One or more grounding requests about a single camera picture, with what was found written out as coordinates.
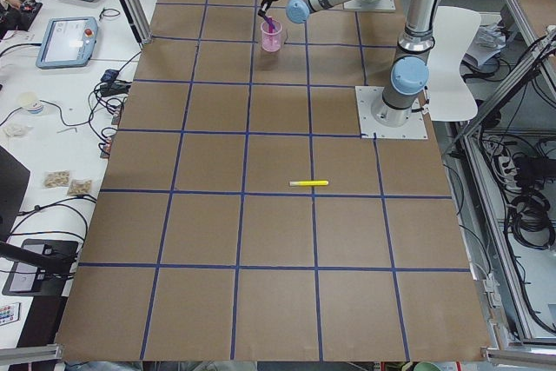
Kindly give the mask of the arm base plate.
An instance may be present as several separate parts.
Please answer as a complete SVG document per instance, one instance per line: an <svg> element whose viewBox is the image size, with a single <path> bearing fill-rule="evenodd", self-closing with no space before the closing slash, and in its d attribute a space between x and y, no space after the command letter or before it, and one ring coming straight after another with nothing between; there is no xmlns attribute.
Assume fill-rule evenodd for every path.
<svg viewBox="0 0 556 371"><path fill-rule="evenodd" d="M396 7L394 0L350 0L343 4L343 9L363 12L393 13Z"/></svg>
<svg viewBox="0 0 556 371"><path fill-rule="evenodd" d="M405 110L389 108L382 101L381 86L356 86L360 136L368 139L426 140L427 129L419 100Z"/></svg>

